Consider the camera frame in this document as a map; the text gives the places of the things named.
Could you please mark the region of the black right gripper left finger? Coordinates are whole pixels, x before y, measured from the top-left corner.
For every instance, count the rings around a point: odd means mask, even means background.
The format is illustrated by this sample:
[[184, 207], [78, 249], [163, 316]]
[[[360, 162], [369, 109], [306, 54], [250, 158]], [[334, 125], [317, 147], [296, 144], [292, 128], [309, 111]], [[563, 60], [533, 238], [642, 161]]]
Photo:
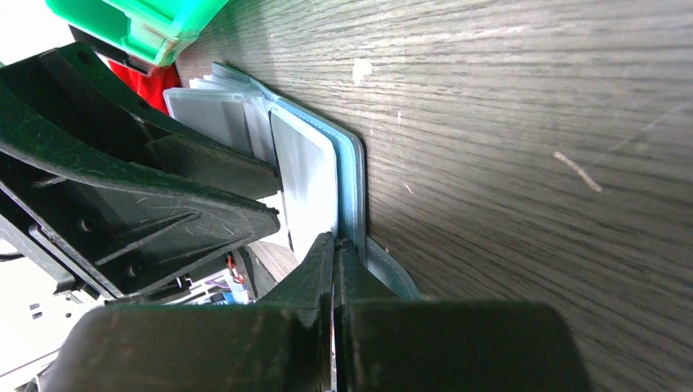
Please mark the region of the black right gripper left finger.
[[107, 305], [85, 314], [49, 391], [326, 391], [334, 239], [251, 305]]

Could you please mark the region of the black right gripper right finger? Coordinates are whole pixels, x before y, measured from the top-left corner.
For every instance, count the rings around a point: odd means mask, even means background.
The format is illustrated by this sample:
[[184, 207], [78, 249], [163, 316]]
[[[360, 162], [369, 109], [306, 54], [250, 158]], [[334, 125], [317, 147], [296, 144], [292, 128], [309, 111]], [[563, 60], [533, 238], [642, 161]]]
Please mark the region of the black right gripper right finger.
[[334, 331], [340, 391], [588, 391], [570, 330], [528, 301], [399, 298], [355, 246], [335, 251]]

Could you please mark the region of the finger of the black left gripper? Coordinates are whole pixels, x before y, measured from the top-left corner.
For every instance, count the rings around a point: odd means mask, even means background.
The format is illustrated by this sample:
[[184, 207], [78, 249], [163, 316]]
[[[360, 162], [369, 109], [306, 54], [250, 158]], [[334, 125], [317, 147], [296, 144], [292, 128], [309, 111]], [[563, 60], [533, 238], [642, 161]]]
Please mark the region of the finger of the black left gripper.
[[32, 240], [111, 298], [152, 292], [279, 228], [275, 209], [112, 157], [6, 88], [1, 189]]
[[73, 173], [136, 164], [251, 199], [280, 187], [270, 164], [153, 108], [80, 42], [2, 67], [1, 148]]

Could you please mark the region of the blue card holder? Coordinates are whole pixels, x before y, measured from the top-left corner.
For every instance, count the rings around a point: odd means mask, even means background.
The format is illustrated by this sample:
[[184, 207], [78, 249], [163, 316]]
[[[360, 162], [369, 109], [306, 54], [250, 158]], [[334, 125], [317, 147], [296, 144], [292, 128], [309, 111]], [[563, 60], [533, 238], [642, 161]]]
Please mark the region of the blue card holder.
[[366, 234], [365, 154], [355, 134], [218, 62], [163, 98], [178, 122], [278, 168], [281, 189], [268, 199], [281, 228], [267, 240], [291, 251], [293, 265], [330, 231], [351, 240], [358, 260], [397, 296], [421, 298], [405, 268]]

